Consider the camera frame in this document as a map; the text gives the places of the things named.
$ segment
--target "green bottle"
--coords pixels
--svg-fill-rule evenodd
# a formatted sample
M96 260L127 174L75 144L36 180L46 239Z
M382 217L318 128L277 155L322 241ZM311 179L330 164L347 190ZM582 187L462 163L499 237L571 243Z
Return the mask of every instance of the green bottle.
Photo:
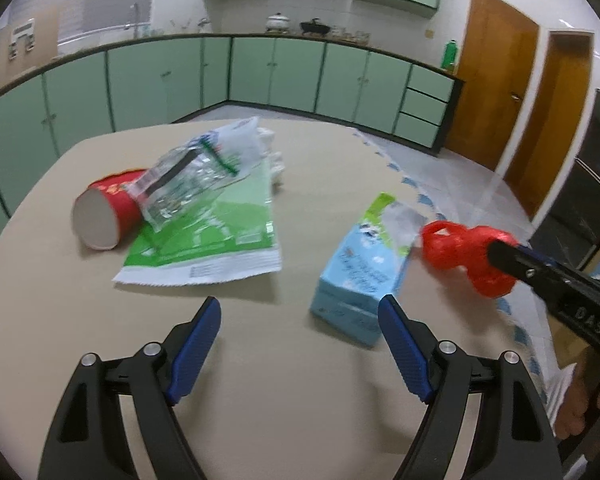
M442 70L453 71L456 67L456 56L458 55L458 44L451 40L446 44L445 53L442 55Z

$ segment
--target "silver bolt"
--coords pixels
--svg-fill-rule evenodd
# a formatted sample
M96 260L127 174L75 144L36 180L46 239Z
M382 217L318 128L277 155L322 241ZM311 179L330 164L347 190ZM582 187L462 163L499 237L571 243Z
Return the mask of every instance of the silver bolt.
M441 341L438 347L443 354L453 354L456 350L458 350L458 347L451 341Z
M504 352L504 360L507 363L511 363L512 365L514 365L520 361L520 356L510 350L508 352Z
M144 355L152 356L158 355L160 353L160 350L162 350L160 343L147 343L146 345L144 345L142 352L144 352Z
M80 359L80 362L81 362L82 366L91 366L97 360L98 360L98 358L96 357L96 354L85 354L82 356L82 359Z

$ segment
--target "white tile floor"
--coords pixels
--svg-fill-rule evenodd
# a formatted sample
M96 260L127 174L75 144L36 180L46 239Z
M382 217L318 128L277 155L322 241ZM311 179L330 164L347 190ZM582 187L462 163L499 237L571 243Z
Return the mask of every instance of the white tile floor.
M308 120L271 110L226 105L193 121L237 120L254 115L266 119ZM442 149L440 156L435 157L381 137L369 137L419 184L450 221L468 227L489 225L510 232L522 243L533 234L522 206L509 186L493 171L449 150ZM552 350L544 303L522 283L515 286L507 301L516 322L531 336L546 381L557 371L558 365Z

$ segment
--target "white pot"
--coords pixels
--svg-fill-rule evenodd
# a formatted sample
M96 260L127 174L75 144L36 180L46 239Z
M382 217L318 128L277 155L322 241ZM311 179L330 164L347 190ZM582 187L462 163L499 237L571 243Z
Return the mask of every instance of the white pot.
M277 13L267 18L267 30L289 30L289 18Z

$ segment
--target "table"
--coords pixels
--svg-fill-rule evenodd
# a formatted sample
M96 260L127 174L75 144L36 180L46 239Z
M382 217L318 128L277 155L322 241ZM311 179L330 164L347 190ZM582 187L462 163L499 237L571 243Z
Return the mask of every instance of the table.
M384 340L362 348L308 312L321 270L379 192L416 205L417 190L363 137L336 124L262 121L287 165L274 197L280 273L213 286L119 286L111 279L128 242L99 253L72 234L71 206L88 183L150 166L224 123L152 126L78 144L0 236L0 449L24 480L36 477L80 356L132 355L190 320L207 295L221 301L222 327L175 411L210 480L382 480L397 471L425 406L404 386ZM408 315L468 353L496 358L514 346L494 302L475 294L461 271L427 269L419 250L399 299ZM470 398L449 479L462 475L478 406ZM122 407L138 474L154 478L130 398Z

